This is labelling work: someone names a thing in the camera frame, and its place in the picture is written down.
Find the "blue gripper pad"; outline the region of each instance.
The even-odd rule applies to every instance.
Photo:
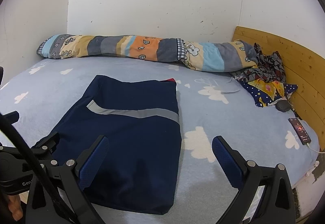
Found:
[[[103,137],[88,160],[79,171],[78,185],[81,191],[89,187],[95,178],[104,158],[108,152],[108,139]]]
[[[223,172],[227,176],[231,186],[233,188],[237,188],[238,190],[242,189],[244,185],[243,171],[240,169],[229,151],[217,137],[215,137],[212,141],[212,151],[217,158]]]

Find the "human hand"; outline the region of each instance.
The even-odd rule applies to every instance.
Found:
[[[15,221],[18,221],[22,218],[22,207],[21,207],[21,200],[19,195],[15,196],[8,196],[8,208],[12,213],[12,217]]]

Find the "light blue bed sheet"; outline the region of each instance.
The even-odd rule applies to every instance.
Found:
[[[107,223],[216,223],[237,193],[212,153],[211,142],[217,135],[260,166],[283,163],[291,185],[316,161],[317,153],[301,144],[288,122],[295,117],[292,111],[258,108],[230,75],[193,71],[176,63],[118,57],[44,59],[2,84],[0,112],[19,112],[14,126],[32,146],[48,135],[96,75],[124,82],[174,78],[183,137],[171,210],[165,215],[147,215],[95,206]],[[311,148],[318,150],[315,132],[305,122],[303,125],[312,140]],[[12,146],[1,133],[0,142]]]

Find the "navy blue garment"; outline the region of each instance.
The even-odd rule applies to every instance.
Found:
[[[99,135],[108,138],[108,154],[91,186],[84,190],[92,203],[140,213],[167,213],[177,181],[179,123],[163,116],[98,114],[87,107],[92,102],[102,109],[149,109],[151,113],[158,109],[178,117],[176,83],[126,83],[97,75],[52,130],[60,134],[53,153],[60,165],[76,159]]]

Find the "charging cable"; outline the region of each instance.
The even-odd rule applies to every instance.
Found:
[[[313,150],[313,149],[311,149],[311,150],[314,151],[315,153],[318,153],[318,154],[325,154],[325,153],[322,153],[320,151],[316,151],[316,150]]]

